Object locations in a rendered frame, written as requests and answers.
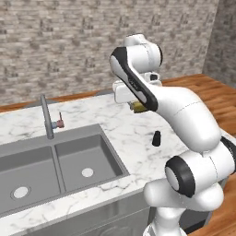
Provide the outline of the grey cabinet door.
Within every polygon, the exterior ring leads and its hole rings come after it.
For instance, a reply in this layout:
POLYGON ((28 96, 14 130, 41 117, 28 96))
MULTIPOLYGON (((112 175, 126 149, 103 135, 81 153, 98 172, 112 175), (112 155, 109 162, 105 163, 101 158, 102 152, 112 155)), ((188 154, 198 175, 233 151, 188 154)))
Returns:
POLYGON ((63 220, 25 236, 142 236, 149 206, 142 193, 63 220))

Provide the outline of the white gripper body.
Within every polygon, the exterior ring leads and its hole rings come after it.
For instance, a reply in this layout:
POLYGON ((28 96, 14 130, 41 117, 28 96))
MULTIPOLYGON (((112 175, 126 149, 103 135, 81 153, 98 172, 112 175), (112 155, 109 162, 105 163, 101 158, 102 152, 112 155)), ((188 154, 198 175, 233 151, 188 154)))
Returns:
POLYGON ((137 101, 136 96, 130 91, 122 80, 116 80, 112 84, 114 100, 116 103, 127 103, 137 101))

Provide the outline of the grey double sink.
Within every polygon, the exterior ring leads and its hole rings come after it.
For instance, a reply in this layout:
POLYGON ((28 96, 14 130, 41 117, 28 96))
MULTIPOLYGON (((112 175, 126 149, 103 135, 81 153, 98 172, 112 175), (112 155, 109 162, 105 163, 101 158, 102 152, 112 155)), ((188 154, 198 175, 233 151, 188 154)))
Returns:
POLYGON ((128 174, 99 124, 0 145, 0 218, 128 174))

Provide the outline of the black tapered small bottle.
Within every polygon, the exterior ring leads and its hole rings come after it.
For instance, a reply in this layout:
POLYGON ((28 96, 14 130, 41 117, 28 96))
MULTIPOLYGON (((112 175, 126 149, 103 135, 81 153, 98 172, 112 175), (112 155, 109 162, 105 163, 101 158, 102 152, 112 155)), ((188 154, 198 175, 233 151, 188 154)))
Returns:
POLYGON ((159 147, 160 146, 160 142, 161 142, 161 132, 160 131, 156 131, 153 139, 152 139, 152 145, 154 147, 159 147))

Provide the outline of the olive yellow small object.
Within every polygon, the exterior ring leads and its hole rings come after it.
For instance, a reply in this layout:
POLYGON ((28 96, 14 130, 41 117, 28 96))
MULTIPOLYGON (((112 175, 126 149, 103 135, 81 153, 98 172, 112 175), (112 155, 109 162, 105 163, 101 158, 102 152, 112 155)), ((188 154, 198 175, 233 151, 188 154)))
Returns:
POLYGON ((132 103, 134 113, 146 112, 148 109, 139 101, 132 103))

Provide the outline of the grey tap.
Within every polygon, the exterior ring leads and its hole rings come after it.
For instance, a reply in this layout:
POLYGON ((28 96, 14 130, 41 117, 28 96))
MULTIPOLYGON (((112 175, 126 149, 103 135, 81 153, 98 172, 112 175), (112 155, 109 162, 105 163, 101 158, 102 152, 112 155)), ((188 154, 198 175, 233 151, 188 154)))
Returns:
POLYGON ((49 113, 47 101, 45 99, 44 94, 41 94, 41 107, 42 107, 42 112, 44 116, 44 125, 46 129, 46 135, 48 139, 53 139, 53 127, 52 127, 52 121, 51 121, 51 116, 49 113))

